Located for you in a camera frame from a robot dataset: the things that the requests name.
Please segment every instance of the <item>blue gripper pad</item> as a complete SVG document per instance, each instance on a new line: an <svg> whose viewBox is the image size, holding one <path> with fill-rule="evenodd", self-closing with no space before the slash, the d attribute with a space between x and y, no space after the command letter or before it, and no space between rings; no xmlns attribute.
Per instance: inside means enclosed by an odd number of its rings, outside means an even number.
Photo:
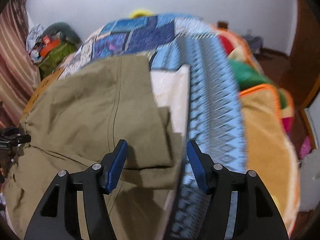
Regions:
<svg viewBox="0 0 320 240"><path fill-rule="evenodd" d="M207 174L200 161L200 158L202 157L201 155L204 155L204 154L201 152L196 142L194 140L188 141L187 156L191 164L193 174L195 175L196 182L198 184L199 189L201 189L205 194L208 194L209 187L207 183Z"/></svg>
<svg viewBox="0 0 320 240"><path fill-rule="evenodd" d="M117 187L127 155L128 143L125 140L120 140L115 150L105 156L107 164L103 171L104 183L102 182L102 186L107 190L108 194Z"/></svg>

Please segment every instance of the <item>pile of clothes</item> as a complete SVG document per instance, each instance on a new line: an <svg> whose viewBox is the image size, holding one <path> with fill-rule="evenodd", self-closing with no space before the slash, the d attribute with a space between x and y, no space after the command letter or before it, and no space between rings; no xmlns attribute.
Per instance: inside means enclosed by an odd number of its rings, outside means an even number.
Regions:
<svg viewBox="0 0 320 240"><path fill-rule="evenodd" d="M81 40L72 28L57 22L44 28L41 24L34 26L26 41L30 58L38 65L41 79L51 74L57 66L71 53L77 50Z"/></svg>

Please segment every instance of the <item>green cloth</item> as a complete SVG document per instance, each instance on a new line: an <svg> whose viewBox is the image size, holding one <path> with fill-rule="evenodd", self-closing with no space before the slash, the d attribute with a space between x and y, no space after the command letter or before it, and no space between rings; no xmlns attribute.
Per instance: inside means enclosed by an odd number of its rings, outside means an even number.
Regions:
<svg viewBox="0 0 320 240"><path fill-rule="evenodd" d="M62 41L57 47L51 50L38 64L41 79L49 76L54 70L57 69L59 64L71 53L76 52L76 47L67 41Z"/></svg>
<svg viewBox="0 0 320 240"><path fill-rule="evenodd" d="M232 59L229 59L229 62L232 67L235 78L239 84L240 91L246 90L248 88L260 84L270 84L277 87L268 77L259 74L250 65ZM284 109L287 106L286 97L282 91L280 91L279 89L277 91L279 95L281 109Z"/></svg>

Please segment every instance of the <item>metal screw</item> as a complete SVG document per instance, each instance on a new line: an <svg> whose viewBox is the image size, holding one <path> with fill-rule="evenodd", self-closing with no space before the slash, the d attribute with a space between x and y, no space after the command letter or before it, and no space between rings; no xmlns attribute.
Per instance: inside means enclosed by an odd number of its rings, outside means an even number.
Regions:
<svg viewBox="0 0 320 240"><path fill-rule="evenodd" d="M257 173L256 173L255 171L249 171L248 174L249 174L251 177L257 176Z"/></svg>
<svg viewBox="0 0 320 240"><path fill-rule="evenodd" d="M94 170L98 170L98 169L101 168L101 164L100 164L100 163L96 163L96 164L92 165L92 168L93 168Z"/></svg>
<svg viewBox="0 0 320 240"><path fill-rule="evenodd" d="M219 163L216 163L215 165L213 165L213 167L214 167L217 171L222 170L222 165L219 164Z"/></svg>
<svg viewBox="0 0 320 240"><path fill-rule="evenodd" d="M65 170L62 170L62 171L58 172L59 177L63 177L66 174L67 174L67 172Z"/></svg>

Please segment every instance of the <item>orange blanket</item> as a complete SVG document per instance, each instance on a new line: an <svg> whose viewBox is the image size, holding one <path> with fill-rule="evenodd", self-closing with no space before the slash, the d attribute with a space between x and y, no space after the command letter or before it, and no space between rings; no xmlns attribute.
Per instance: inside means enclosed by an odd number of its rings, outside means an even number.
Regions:
<svg viewBox="0 0 320 240"><path fill-rule="evenodd" d="M263 84L240 93L247 137L248 170L272 195L291 234L299 209L298 161L281 122L276 88Z"/></svg>

